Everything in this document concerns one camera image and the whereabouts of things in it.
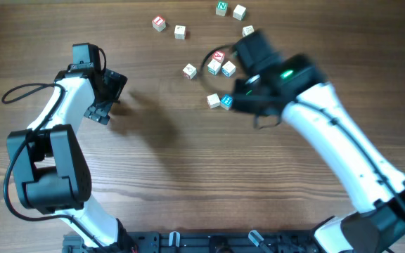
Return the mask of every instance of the wood grain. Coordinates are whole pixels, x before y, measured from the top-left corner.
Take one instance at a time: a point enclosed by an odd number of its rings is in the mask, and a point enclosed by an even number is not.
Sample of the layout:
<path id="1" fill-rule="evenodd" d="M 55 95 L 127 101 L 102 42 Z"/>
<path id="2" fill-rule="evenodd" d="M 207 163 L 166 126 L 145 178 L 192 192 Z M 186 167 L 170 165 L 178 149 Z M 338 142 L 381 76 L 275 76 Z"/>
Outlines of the wood grain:
<path id="1" fill-rule="evenodd" d="M 255 131 L 250 115 L 209 110 L 199 81 L 181 76 L 187 63 L 199 66 L 215 46 L 238 41 L 247 25 L 263 29 L 286 57 L 315 59 L 354 120 L 405 173 L 403 1 L 239 1 L 229 2 L 228 17 L 215 15 L 213 1 L 54 2 L 0 1 L 0 100 L 16 85 L 51 82 L 71 62 L 72 44 L 105 50 L 108 67 L 129 81 L 109 125 L 84 119 L 78 139 L 94 195 L 129 231 L 311 228 L 352 211 L 293 129 Z M 247 7 L 242 22 L 230 17 L 236 4 Z M 152 28 L 156 15 L 167 21 L 163 32 Z M 174 39 L 175 25 L 187 26 L 185 41 Z M 233 83 L 210 81 L 226 90 Z M 60 221 L 20 221 L 2 200 L 6 137 L 34 120 L 50 95 L 0 101 L 0 252 L 59 252 L 70 232 Z M 405 237 L 392 249 L 405 252 Z"/>

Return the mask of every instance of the wooden tabletop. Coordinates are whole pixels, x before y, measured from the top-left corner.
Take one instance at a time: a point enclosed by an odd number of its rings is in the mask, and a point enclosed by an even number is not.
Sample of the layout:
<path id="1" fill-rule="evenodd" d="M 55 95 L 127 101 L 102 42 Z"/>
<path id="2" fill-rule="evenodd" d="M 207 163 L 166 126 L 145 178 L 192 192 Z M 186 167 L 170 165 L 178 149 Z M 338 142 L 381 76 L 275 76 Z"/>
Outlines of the wooden tabletop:
<path id="1" fill-rule="evenodd" d="M 51 91 L 10 105 L 1 96 L 19 84 L 52 82 L 82 42 L 103 48 L 108 68 L 129 78 L 108 126 L 83 119 L 77 134 L 93 194 L 128 231 L 310 229 L 353 211 L 295 130 L 257 131 L 251 115 L 210 110 L 198 79 L 182 77 L 188 63 L 199 67 L 247 25 L 263 29 L 285 57 L 309 54 L 356 123 L 405 173 L 405 1 L 229 1 L 226 17 L 215 15 L 216 1 L 22 2 L 0 0 L 0 252 L 59 252 L 71 231 L 62 221 L 21 221 L 5 207 L 6 137 L 38 116 Z M 244 21 L 232 18 L 236 4 L 247 8 Z M 151 24 L 157 15 L 167 21 L 162 32 Z M 186 26 L 186 40 L 174 38 L 175 25 Z M 238 69 L 232 78 L 209 78 L 229 90 L 242 76 Z M 10 189 L 18 201 L 13 181 Z M 392 249 L 405 252 L 405 237 Z"/>

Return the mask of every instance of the cube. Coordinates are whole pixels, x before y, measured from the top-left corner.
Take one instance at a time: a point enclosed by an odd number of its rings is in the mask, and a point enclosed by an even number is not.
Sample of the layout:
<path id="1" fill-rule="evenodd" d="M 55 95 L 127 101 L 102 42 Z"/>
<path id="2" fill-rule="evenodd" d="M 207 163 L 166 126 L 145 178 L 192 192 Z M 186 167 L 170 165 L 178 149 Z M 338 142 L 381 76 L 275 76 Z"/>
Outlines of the cube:
<path id="1" fill-rule="evenodd" d="M 252 27 L 252 25 L 250 25 L 250 26 L 243 28 L 242 35 L 247 36 L 249 34 L 252 34 L 253 32 L 254 32 L 254 28 Z"/>
<path id="2" fill-rule="evenodd" d="M 236 66 L 232 64 L 230 61 L 228 61 L 223 68 L 221 69 L 223 74 L 227 77 L 230 77 L 235 71 L 236 71 Z"/>
<path id="3" fill-rule="evenodd" d="M 160 16 L 157 16 L 153 19 L 153 27 L 161 32 L 163 29 L 165 29 L 167 26 L 167 23 L 165 22 L 165 19 L 163 19 Z"/>
<path id="4" fill-rule="evenodd" d="M 212 60 L 209 63 L 208 67 L 209 67 L 209 72 L 217 75 L 218 71 L 221 69 L 221 63 L 217 62 L 216 60 Z"/>
<path id="5" fill-rule="evenodd" d="M 192 79 L 196 76 L 196 67 L 193 67 L 190 63 L 182 70 L 185 78 Z"/>
<path id="6" fill-rule="evenodd" d="M 228 10 L 228 3 L 223 2 L 223 1 L 219 1 L 218 4 L 217 4 L 217 10 L 215 11 L 215 13 L 217 15 L 225 16 L 227 10 Z"/>
<path id="7" fill-rule="evenodd" d="M 183 25 L 177 25 L 176 28 L 174 28 L 174 38 L 186 39 L 186 27 Z"/>
<path id="8" fill-rule="evenodd" d="M 219 63 L 223 63 L 225 53 L 223 51 L 216 51 L 212 56 L 212 59 L 216 60 Z"/>
<path id="9" fill-rule="evenodd" d="M 246 8 L 241 6 L 240 4 L 237 4 L 237 7 L 233 10 L 233 17 L 242 20 L 245 17 L 246 14 Z"/>
<path id="10" fill-rule="evenodd" d="M 210 96 L 207 96 L 207 103 L 209 104 L 210 109 L 219 106 L 220 102 L 218 94 L 215 93 Z"/>
<path id="11" fill-rule="evenodd" d="M 221 99 L 220 105 L 224 109 L 229 110 L 231 109 L 232 102 L 233 102 L 232 97 L 230 97 L 229 95 L 224 95 L 224 97 Z"/>

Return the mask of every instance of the cable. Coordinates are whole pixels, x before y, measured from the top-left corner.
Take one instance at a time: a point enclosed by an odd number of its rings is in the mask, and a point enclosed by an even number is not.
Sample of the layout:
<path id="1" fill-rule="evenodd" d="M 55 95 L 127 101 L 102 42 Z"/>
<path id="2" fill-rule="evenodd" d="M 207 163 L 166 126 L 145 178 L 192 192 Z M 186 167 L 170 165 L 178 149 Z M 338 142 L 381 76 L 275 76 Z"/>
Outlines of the cable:
<path id="1" fill-rule="evenodd" d="M 210 56 L 212 56 L 212 54 L 214 54 L 216 51 L 218 51 L 218 50 L 222 50 L 222 49 L 225 49 L 225 48 L 231 48 L 233 46 L 233 44 L 226 44 L 226 45 L 223 45 L 223 46 L 219 46 L 219 47 L 216 47 L 215 49 L 212 49 L 205 57 L 204 57 L 204 60 L 202 60 L 202 63 L 201 63 L 201 66 L 200 66 L 200 70 L 199 70 L 199 72 L 198 72 L 198 75 L 200 76 L 200 78 L 202 79 L 201 80 L 201 86 L 204 88 L 204 90 L 206 90 L 207 92 L 210 92 L 210 93 L 217 93 L 218 94 L 218 96 L 219 96 L 219 94 L 221 93 L 221 94 L 228 94 L 228 93 L 230 93 L 230 92 L 228 92 L 228 91 L 221 91 L 221 90 L 219 90 L 219 89 L 217 89 L 217 88 L 214 88 L 212 85 L 210 85 L 210 84 L 208 84 L 207 83 L 207 80 L 205 79 L 205 77 L 204 77 L 204 65 L 205 65 L 205 63 L 207 62 L 207 60 L 210 58 Z"/>
<path id="2" fill-rule="evenodd" d="M 24 87 L 28 87 L 28 86 L 39 86 L 38 88 L 33 89 L 32 91 L 29 91 L 21 96 L 18 96 L 17 98 L 14 98 L 12 100 L 6 101 L 6 97 L 21 88 Z M 74 225 L 76 225 L 76 227 L 78 229 L 80 229 L 80 231 L 82 231 L 88 238 L 90 238 L 96 245 L 98 245 L 98 247 L 101 248 L 102 251 L 104 251 L 105 253 L 108 253 L 107 250 L 104 249 L 104 247 L 102 246 L 102 244 L 97 241 L 97 239 L 95 239 L 95 237 L 93 235 L 91 235 L 87 230 L 85 230 L 85 228 L 83 228 L 81 226 L 81 224 L 79 224 L 75 218 L 73 216 L 70 215 L 65 215 L 65 214 L 58 214 L 58 215 L 52 215 L 52 216 L 43 216 L 43 217 L 28 217 L 28 216 L 24 216 L 22 214 L 20 214 L 19 212 L 17 212 L 15 210 L 15 208 L 13 207 L 12 203 L 11 203 L 11 199 L 10 196 L 8 194 L 8 185 L 9 185 L 9 180 L 11 178 L 11 174 L 13 171 L 13 167 L 15 166 L 15 162 L 17 161 L 18 157 L 20 156 L 21 152 L 23 151 L 23 149 L 25 148 L 25 146 L 32 141 L 32 139 L 36 136 L 36 134 L 40 131 L 40 129 L 49 121 L 51 120 L 51 116 L 53 115 L 53 113 L 57 110 L 58 106 L 62 103 L 63 98 L 65 97 L 65 88 L 63 88 L 63 86 L 61 86 L 60 84 L 23 84 L 20 86 L 17 86 L 15 88 L 10 89 L 9 91 L 7 91 L 3 97 L 1 98 L 1 102 L 5 105 L 10 104 L 10 103 L 14 103 L 16 101 L 19 101 L 37 91 L 40 91 L 42 89 L 45 88 L 49 88 L 49 87 L 58 87 L 60 88 L 60 95 L 59 98 L 57 99 L 57 101 L 54 103 L 53 107 L 51 108 L 51 110 L 48 112 L 48 114 L 45 116 L 45 118 L 43 119 L 43 121 L 41 121 L 41 123 L 34 129 L 32 130 L 32 132 L 30 132 L 30 134 L 26 137 L 26 139 L 21 143 L 20 147 L 16 150 L 15 154 L 13 155 L 11 162 L 9 163 L 9 166 L 7 168 L 7 172 L 6 175 L 4 177 L 4 202 L 6 203 L 6 206 L 8 208 L 8 210 L 11 212 L 11 214 L 13 214 L 14 216 L 18 217 L 19 219 L 25 220 L 25 221 L 48 221 L 48 220 L 52 220 L 52 219 L 68 219 L 70 221 L 70 223 L 73 223 Z"/>
<path id="3" fill-rule="evenodd" d="M 106 65 L 107 65 L 107 61 L 106 61 L 106 59 L 105 59 L 105 53 L 104 53 L 104 50 L 102 49 L 102 48 L 99 48 L 98 47 L 98 50 L 103 54 L 103 57 L 104 57 L 104 67 L 103 67 L 103 70 L 101 70 L 101 74 L 104 74 L 104 72 L 105 72 L 105 67 L 106 67 Z"/>
<path id="4" fill-rule="evenodd" d="M 379 170 L 379 167 L 377 164 L 373 161 L 373 159 L 370 157 L 370 155 L 365 151 L 364 147 L 360 145 L 358 140 L 356 140 L 353 135 L 339 123 L 338 118 L 330 115 L 329 113 L 326 112 L 325 109 L 323 108 L 318 108 L 315 105 L 312 105 L 311 103 L 306 103 L 304 101 L 296 100 L 295 103 L 303 105 L 306 108 L 309 108 L 311 110 L 314 110 L 316 112 L 321 113 L 324 117 L 327 117 L 330 122 L 334 125 L 336 125 L 352 142 L 353 144 L 359 149 L 359 151 L 362 153 L 362 155 L 368 160 L 369 164 L 372 166 L 374 173 L 376 173 L 380 180 L 385 184 L 385 186 L 388 188 L 388 190 L 393 194 L 395 200 L 397 201 L 398 205 L 401 207 L 405 214 L 405 203 L 404 201 L 400 198 L 396 190 L 390 185 L 390 183 L 387 181 L 387 177 Z"/>

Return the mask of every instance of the black cable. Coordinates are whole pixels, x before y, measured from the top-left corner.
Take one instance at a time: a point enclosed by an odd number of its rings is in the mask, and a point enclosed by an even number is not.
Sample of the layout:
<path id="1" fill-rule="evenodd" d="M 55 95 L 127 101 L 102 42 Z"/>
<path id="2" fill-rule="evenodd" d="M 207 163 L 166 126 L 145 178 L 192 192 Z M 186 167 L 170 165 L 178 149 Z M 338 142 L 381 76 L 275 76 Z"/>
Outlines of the black cable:
<path id="1" fill-rule="evenodd" d="M 33 89 L 32 91 L 29 91 L 21 96 L 18 96 L 17 98 L 14 98 L 12 100 L 6 101 L 6 97 L 21 88 L 24 87 L 28 87 L 28 86 L 39 86 L 38 88 Z M 23 149 L 25 148 L 25 146 L 31 142 L 33 140 L 33 138 L 37 135 L 37 133 L 40 131 L 40 129 L 49 121 L 51 120 L 51 116 L 53 115 L 53 113 L 57 110 L 58 106 L 62 103 L 63 98 L 65 97 L 65 88 L 63 88 L 63 86 L 61 86 L 60 84 L 23 84 L 20 86 L 17 86 L 13 89 L 10 89 L 9 91 L 7 91 L 3 97 L 1 98 L 1 102 L 5 105 L 9 104 L 9 103 L 14 103 L 16 101 L 19 101 L 20 99 L 23 99 L 37 91 L 40 91 L 42 89 L 45 88 L 49 88 L 49 87 L 58 87 L 60 88 L 60 94 L 59 94 L 59 98 L 57 99 L 57 101 L 54 103 L 53 107 L 51 108 L 51 110 L 48 112 L 48 114 L 45 116 L 45 118 L 43 119 L 43 121 L 41 121 L 41 123 L 34 129 L 32 130 L 32 132 L 30 132 L 30 134 L 26 137 L 26 139 L 21 143 L 20 147 L 16 150 L 15 154 L 13 155 L 11 162 L 9 163 L 9 166 L 7 168 L 7 172 L 6 175 L 4 177 L 4 202 L 6 203 L 6 206 L 8 208 L 8 210 L 11 212 L 11 214 L 13 214 L 14 216 L 18 217 L 19 219 L 25 220 L 25 221 L 48 221 L 51 219 L 67 219 L 70 221 L 70 223 L 73 223 L 74 225 L 76 225 L 76 227 L 78 229 L 80 229 L 80 231 L 82 231 L 87 237 L 89 237 L 96 245 L 98 245 L 98 247 L 101 248 L 101 250 L 103 250 L 104 252 L 108 253 L 108 251 L 106 251 L 104 249 L 104 247 L 102 246 L 102 244 L 97 241 L 97 239 L 95 239 L 95 237 L 93 235 L 91 235 L 87 230 L 85 230 L 85 228 L 83 228 L 81 226 L 81 224 L 79 224 L 75 218 L 73 216 L 70 215 L 65 215 L 65 214 L 58 214 L 58 215 L 52 215 L 52 216 L 43 216 L 43 217 L 28 217 L 28 216 L 24 216 L 22 214 L 20 214 L 19 212 L 17 212 L 15 210 L 15 208 L 13 207 L 12 203 L 11 203 L 11 199 L 10 196 L 8 194 L 8 185 L 9 185 L 9 180 L 11 178 L 11 174 L 13 171 L 13 167 L 15 166 L 15 162 L 17 161 L 18 157 L 20 156 L 21 152 L 23 151 Z"/>
<path id="2" fill-rule="evenodd" d="M 358 140 L 356 140 L 353 137 L 353 135 L 343 125 L 341 125 L 341 123 L 338 121 L 338 118 L 330 115 L 323 108 L 318 108 L 315 105 L 312 105 L 311 103 L 306 103 L 306 102 L 300 101 L 300 100 L 296 100 L 295 102 L 297 104 L 303 105 L 306 108 L 309 108 L 311 110 L 314 110 L 316 112 L 321 113 L 324 117 L 327 117 L 332 124 L 337 126 L 351 140 L 351 142 L 353 142 L 353 144 L 357 147 L 357 149 L 366 158 L 368 163 L 372 166 L 373 172 L 376 173 L 379 176 L 380 180 L 385 184 L 385 186 L 388 188 L 388 190 L 393 194 L 395 200 L 397 201 L 398 205 L 401 207 L 401 209 L 403 210 L 403 212 L 405 214 L 405 203 L 404 203 L 404 201 L 399 197 L 396 190 L 390 185 L 390 183 L 387 180 L 387 177 L 379 170 L 379 167 L 373 161 L 373 159 L 370 157 L 370 155 L 365 151 L 364 147 L 362 147 L 362 145 L 360 145 Z"/>
<path id="3" fill-rule="evenodd" d="M 217 89 L 217 88 L 214 88 L 212 85 L 208 84 L 208 82 L 207 82 L 207 80 L 205 79 L 205 76 L 204 76 L 204 65 L 205 65 L 205 63 L 207 62 L 207 60 L 210 58 L 210 56 L 212 56 L 212 54 L 214 54 L 216 51 L 222 50 L 222 49 L 225 49 L 225 48 L 231 48 L 232 46 L 233 46 L 233 44 L 226 44 L 226 45 L 223 45 L 223 46 L 219 46 L 219 47 L 217 47 L 217 48 L 211 50 L 211 51 L 204 57 L 204 60 L 202 60 L 202 63 L 201 63 L 201 66 L 200 66 L 200 70 L 199 70 L 199 72 L 198 72 L 198 76 L 201 78 L 201 82 L 200 82 L 201 86 L 202 86 L 202 87 L 204 88 L 204 90 L 206 90 L 207 92 L 209 92 L 209 93 L 217 93 L 218 96 L 219 96 L 220 93 L 221 93 L 221 94 L 229 94 L 229 93 L 230 93 L 230 92 L 228 92 L 228 91 L 221 91 L 221 90 L 219 90 L 219 89 Z"/>
<path id="4" fill-rule="evenodd" d="M 104 74 L 104 72 L 105 72 L 105 67 L 106 67 L 106 65 L 107 65 L 107 61 L 106 61 L 106 59 L 105 59 L 105 53 L 104 53 L 104 50 L 102 49 L 102 48 L 98 48 L 98 50 L 103 54 L 103 57 L 104 57 L 104 67 L 103 67 L 103 70 L 101 70 L 101 74 Z"/>

